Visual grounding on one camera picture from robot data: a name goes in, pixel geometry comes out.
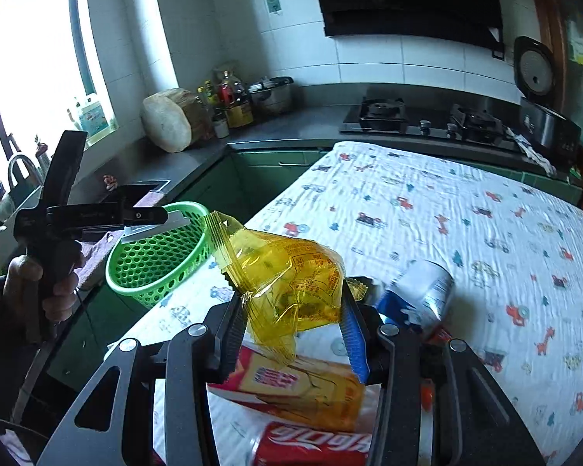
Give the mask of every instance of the green plastic basket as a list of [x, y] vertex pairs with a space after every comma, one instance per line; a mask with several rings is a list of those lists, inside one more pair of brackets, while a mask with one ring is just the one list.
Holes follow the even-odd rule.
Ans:
[[167, 212], [179, 210], [192, 222], [137, 242], [119, 242], [106, 263], [106, 282], [110, 289], [134, 298], [147, 308], [153, 308], [209, 256], [199, 222], [209, 210], [200, 203], [188, 201], [164, 208]]

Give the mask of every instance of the sink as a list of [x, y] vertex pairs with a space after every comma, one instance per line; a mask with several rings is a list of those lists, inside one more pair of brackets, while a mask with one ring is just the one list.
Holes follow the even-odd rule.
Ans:
[[168, 183], [168, 180], [152, 180], [125, 184], [110, 191], [100, 203], [118, 203], [123, 199], [126, 207], [133, 207], [145, 194], [151, 191], [161, 191]]

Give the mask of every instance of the human hand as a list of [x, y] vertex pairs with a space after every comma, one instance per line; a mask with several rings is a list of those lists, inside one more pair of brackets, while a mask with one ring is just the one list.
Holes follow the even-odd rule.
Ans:
[[[75, 268], [84, 266], [84, 256], [80, 253]], [[28, 256], [19, 256], [9, 264], [7, 279], [4, 283], [2, 298], [13, 311], [17, 319], [25, 323], [24, 285], [25, 281], [38, 282], [44, 269]], [[72, 307], [76, 302], [75, 290], [78, 287], [78, 275], [73, 271], [64, 280], [54, 285], [54, 296], [42, 302], [45, 316], [52, 322], [63, 322], [72, 316]]]

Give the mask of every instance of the printed bedsheet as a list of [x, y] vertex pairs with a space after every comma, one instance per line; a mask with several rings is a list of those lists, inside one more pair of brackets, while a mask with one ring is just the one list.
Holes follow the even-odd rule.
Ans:
[[[583, 438], [583, 212], [510, 179], [376, 145], [341, 142], [249, 228], [336, 250], [348, 276], [389, 282], [415, 259], [453, 275], [446, 327], [483, 359], [550, 465]], [[213, 259], [124, 337], [165, 341], [231, 291]], [[298, 352], [346, 362], [339, 328], [301, 335]], [[163, 382], [154, 444], [164, 458]], [[246, 461], [264, 417], [209, 395], [219, 458]]]

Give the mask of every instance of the green cabinet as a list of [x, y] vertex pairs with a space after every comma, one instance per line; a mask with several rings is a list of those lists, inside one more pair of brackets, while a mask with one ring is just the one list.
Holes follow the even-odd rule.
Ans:
[[70, 325], [47, 373], [80, 392], [104, 360], [107, 345], [121, 338], [147, 309], [137, 301], [115, 294], [106, 284], [92, 291], [86, 313]]
[[233, 154], [249, 217], [292, 185], [326, 151], [249, 151]]
[[181, 193], [174, 201], [196, 201], [244, 223], [250, 219], [237, 171], [230, 156]]
[[583, 189], [567, 182], [560, 180], [554, 180], [549, 177], [544, 177], [542, 175], [536, 175], [533, 173], [527, 173], [523, 171], [517, 171], [509, 168], [501, 168], [500, 166], [485, 165], [483, 163], [468, 162], [468, 161], [456, 161], [463, 165], [472, 166], [473, 168], [479, 168], [484, 171], [489, 171], [496, 175], [501, 175], [502, 177], [507, 177], [517, 182], [526, 184], [545, 193], [551, 194], [552, 196], [563, 199], [564, 201], [571, 203], [572, 205], [577, 205], [583, 194]]

